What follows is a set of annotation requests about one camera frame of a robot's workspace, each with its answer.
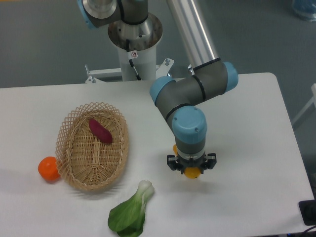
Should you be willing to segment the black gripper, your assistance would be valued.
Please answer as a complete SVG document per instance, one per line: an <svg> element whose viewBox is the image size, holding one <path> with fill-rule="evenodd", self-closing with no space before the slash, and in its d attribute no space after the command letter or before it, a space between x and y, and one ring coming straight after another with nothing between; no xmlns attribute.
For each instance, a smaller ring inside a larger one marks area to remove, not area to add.
<svg viewBox="0 0 316 237"><path fill-rule="evenodd" d="M187 167L200 168L201 174L205 170L213 169L217 163L217 157L215 153L203 154L199 158L184 158L180 155L167 155L167 165L172 171L180 171L184 174L184 169Z"/></svg>

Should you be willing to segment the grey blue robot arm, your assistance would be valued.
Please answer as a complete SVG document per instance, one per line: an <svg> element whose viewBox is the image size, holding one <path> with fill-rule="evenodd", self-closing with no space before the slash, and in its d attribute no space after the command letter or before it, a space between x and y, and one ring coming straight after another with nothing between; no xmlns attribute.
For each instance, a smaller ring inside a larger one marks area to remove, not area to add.
<svg viewBox="0 0 316 237"><path fill-rule="evenodd" d="M178 81L156 66L156 47L163 29L149 12L146 0L78 1L89 28L108 26L123 81L153 82L150 96L175 137L176 152L167 156L169 168L197 177L217 162L214 153L205 152L207 122L197 105L234 89L238 74L217 54L195 0L170 0L167 4L192 66L192 74Z"/></svg>

